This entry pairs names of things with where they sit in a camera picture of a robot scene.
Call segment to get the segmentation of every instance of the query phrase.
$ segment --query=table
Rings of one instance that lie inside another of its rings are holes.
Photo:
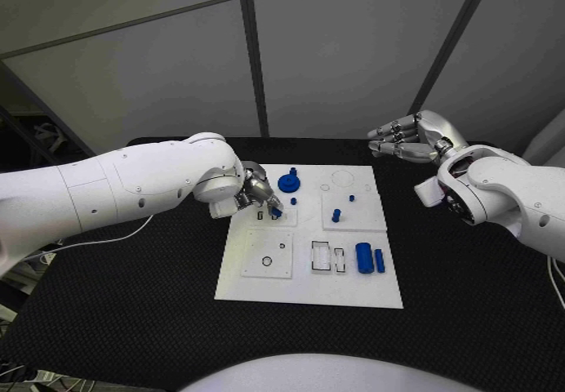
[[[363,140],[228,143],[258,163],[373,165],[405,309],[215,301],[229,219],[212,220],[190,197],[128,240],[61,253],[2,358],[174,390],[249,359],[332,353],[405,364],[483,390],[564,390],[565,313],[545,257],[500,226],[471,227],[443,207],[421,206],[414,185],[434,166],[373,159]],[[69,242],[120,237],[141,222]]]

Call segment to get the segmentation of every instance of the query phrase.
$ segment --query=robotic hand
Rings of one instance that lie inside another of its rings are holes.
[[[470,225],[500,224],[520,243],[565,261],[565,169],[532,167],[500,149],[470,147],[451,123],[428,110],[368,136],[376,157],[391,154],[440,166],[438,175],[414,187],[425,207],[447,203]]]
[[[0,174],[0,275],[59,238],[170,210],[190,192],[213,218],[251,204],[283,211],[265,170],[215,133]]]

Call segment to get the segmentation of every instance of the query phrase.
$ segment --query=circular hole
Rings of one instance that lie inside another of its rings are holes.
[[[543,215],[543,216],[539,218],[539,227],[545,227],[545,226],[548,225],[549,219],[551,219],[551,216],[549,216],[549,215]]]

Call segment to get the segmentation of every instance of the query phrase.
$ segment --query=white board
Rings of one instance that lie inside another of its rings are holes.
[[[402,309],[372,167],[262,167],[285,205],[284,215],[274,220],[265,207],[248,207],[232,217],[216,300]],[[298,170],[300,188],[285,194],[277,181],[291,167]],[[297,199],[296,205],[291,205],[291,198]],[[334,209],[342,210],[337,223],[332,222]],[[382,249],[383,274],[358,272],[358,243],[371,244],[373,257],[375,249]],[[314,255],[320,258],[317,267],[327,268],[330,261],[329,271],[311,268]],[[337,272],[343,263],[345,273]]]

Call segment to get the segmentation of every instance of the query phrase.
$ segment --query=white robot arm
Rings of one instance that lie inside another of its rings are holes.
[[[414,187],[427,207],[447,203],[470,225],[500,224],[520,243],[565,261],[565,169],[533,167],[490,146],[470,147],[428,110],[389,122],[369,138],[376,157],[392,154],[440,166],[438,175]]]
[[[262,167],[238,159],[215,133],[2,174],[0,275],[56,239],[170,210],[190,192],[213,218],[251,204],[283,211]]]

